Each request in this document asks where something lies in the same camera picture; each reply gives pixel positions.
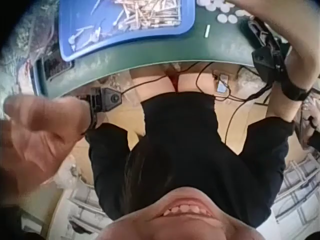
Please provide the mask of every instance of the finger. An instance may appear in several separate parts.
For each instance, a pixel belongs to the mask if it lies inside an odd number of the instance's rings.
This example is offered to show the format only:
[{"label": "finger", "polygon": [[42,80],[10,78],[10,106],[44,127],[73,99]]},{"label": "finger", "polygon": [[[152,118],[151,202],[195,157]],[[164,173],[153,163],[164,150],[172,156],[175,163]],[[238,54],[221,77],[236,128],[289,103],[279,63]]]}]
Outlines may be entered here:
[{"label": "finger", "polygon": [[8,120],[0,120],[0,146],[12,147],[12,135],[11,135],[12,124]]},{"label": "finger", "polygon": [[90,108],[75,97],[49,100],[45,97],[15,95],[4,101],[4,112],[31,131],[48,131],[58,135],[70,130],[85,131],[90,124]]}]

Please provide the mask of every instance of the person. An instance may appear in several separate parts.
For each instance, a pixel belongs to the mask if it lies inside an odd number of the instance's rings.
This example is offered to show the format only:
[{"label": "person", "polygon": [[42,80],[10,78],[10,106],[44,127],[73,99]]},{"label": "person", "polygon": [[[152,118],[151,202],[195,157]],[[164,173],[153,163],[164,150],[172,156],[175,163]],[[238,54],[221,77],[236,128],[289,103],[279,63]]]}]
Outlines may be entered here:
[{"label": "person", "polygon": [[[292,45],[290,80],[309,90],[320,73],[319,12],[301,0],[229,0],[260,17]],[[134,69],[135,84],[163,75],[157,66]],[[77,141],[89,142],[99,204],[114,220],[101,240],[262,240],[255,230],[270,215],[280,189],[301,102],[275,83],[266,118],[251,124],[241,154],[218,134],[213,83],[195,73],[136,88],[145,136],[129,151],[127,132],[110,123],[91,125],[87,102],[16,95],[4,103],[1,121],[2,205],[53,176]]]}]

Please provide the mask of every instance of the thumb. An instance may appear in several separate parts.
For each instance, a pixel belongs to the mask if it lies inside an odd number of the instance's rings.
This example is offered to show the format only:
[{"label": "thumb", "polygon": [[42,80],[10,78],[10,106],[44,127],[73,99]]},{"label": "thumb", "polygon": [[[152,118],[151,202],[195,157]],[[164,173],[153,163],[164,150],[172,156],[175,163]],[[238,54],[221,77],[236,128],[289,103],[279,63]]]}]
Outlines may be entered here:
[{"label": "thumb", "polygon": [[4,112],[30,131],[47,131],[66,137],[80,135],[90,124],[90,106],[75,97],[49,100],[41,96],[13,95],[5,99]]}]

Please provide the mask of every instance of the black hair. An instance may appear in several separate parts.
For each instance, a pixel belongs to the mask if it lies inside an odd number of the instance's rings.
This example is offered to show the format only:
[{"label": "black hair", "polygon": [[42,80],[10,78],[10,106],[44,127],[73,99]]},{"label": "black hair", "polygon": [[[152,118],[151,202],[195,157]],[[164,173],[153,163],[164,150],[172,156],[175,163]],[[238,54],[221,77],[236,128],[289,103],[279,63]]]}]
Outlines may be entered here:
[{"label": "black hair", "polygon": [[143,209],[170,191],[172,162],[167,151],[148,136],[130,152],[124,170],[122,212]]}]

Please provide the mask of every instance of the leg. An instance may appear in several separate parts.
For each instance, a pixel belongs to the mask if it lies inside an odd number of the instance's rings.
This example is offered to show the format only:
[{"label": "leg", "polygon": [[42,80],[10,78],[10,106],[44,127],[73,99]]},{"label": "leg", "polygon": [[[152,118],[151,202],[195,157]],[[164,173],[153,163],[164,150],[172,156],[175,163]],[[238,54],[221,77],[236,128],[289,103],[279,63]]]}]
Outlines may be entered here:
[{"label": "leg", "polygon": [[[182,70],[187,69],[192,63],[184,63],[181,67]],[[215,93],[215,82],[212,75],[211,66],[207,67],[200,75],[197,86],[196,80],[199,76],[199,72],[207,65],[209,62],[200,62],[189,71],[183,72],[179,76],[178,82],[178,92],[204,92],[208,95],[213,95]]]},{"label": "leg", "polygon": [[[159,65],[135,68],[130,70],[130,74],[134,85],[146,83],[166,75]],[[155,82],[138,86],[135,90],[141,102],[161,94],[175,92],[175,88],[167,76]]]}]

